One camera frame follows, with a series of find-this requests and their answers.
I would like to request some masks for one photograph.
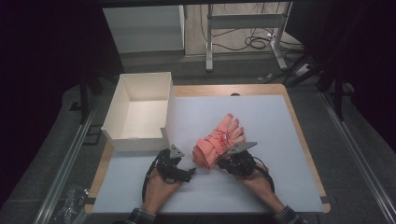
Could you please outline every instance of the human hand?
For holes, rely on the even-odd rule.
[[[157,214],[160,208],[172,196],[172,194],[181,186],[181,182],[167,183],[154,168],[148,178],[145,201],[142,209],[152,214]]]
[[[257,166],[268,172],[267,167],[261,164],[257,164]],[[234,175],[234,177],[256,194],[274,213],[279,213],[285,208],[285,205],[272,192],[270,182],[258,170],[254,170],[248,177],[241,175]]]
[[[243,133],[239,119],[233,120],[233,115],[227,114],[210,135],[198,139],[192,151],[192,160],[207,170],[212,169],[216,160],[235,143],[245,142]]]

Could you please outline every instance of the metal rail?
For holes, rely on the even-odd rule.
[[[346,143],[346,147],[350,152],[350,155],[355,161],[370,191],[373,193],[373,196],[386,220],[389,224],[396,224],[396,210],[391,198],[388,196],[381,182],[376,178],[375,173],[361,153],[358,144],[350,133],[345,122],[341,121],[335,114],[334,110],[332,109],[332,100],[330,97],[323,92],[320,93],[320,96],[323,99],[332,121],[334,122],[337,130],[340,132],[344,142]]]
[[[81,145],[84,141],[84,137],[90,127],[99,100],[100,96],[93,96],[90,108],[91,112],[88,115],[86,121],[79,126],[73,143],[64,156],[64,161],[62,162],[58,173],[49,187],[49,191],[46,195],[46,198],[44,199],[44,202],[41,204],[41,207],[38,210],[34,224],[44,224],[50,222],[53,210],[55,209],[55,206],[61,196],[64,184],[69,177],[70,171],[72,170],[76,157],[79,153],[79,149],[81,148]]]

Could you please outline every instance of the gray floor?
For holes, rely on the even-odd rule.
[[[268,74],[279,76],[272,83],[283,80],[272,54],[215,55],[212,73],[205,71],[204,57],[184,57],[174,52],[156,54],[126,54],[122,62],[127,73],[170,71],[174,85],[250,84],[263,83]],[[101,79],[105,92],[100,96],[92,124],[103,124],[111,102],[115,84]],[[332,210],[328,214],[302,214],[311,223],[388,223],[359,169],[350,156],[340,133],[329,117],[326,106],[315,89],[316,77],[295,88],[288,89],[291,102],[301,124],[305,139],[318,168]],[[63,108],[35,160],[14,189],[0,212],[0,223],[32,223],[46,197],[65,152],[79,128],[79,112],[70,111],[78,101],[75,87],[64,94]],[[366,160],[383,184],[390,198],[396,199],[396,155],[365,121],[348,98],[344,99],[346,124],[361,147]],[[85,138],[92,143],[91,137]],[[96,145],[83,145],[65,184],[91,186],[106,138],[101,135]],[[62,209],[65,190],[53,214]],[[126,215],[95,215],[86,223],[111,223]]]

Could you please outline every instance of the sleeve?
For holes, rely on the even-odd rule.
[[[307,224],[308,222],[299,217],[289,206],[286,206],[280,213],[274,215],[278,224]]]
[[[155,217],[154,214],[143,211],[141,208],[135,208],[124,224],[152,224]]]

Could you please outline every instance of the white cabinet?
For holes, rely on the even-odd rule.
[[[183,6],[103,11],[119,53],[184,49]]]

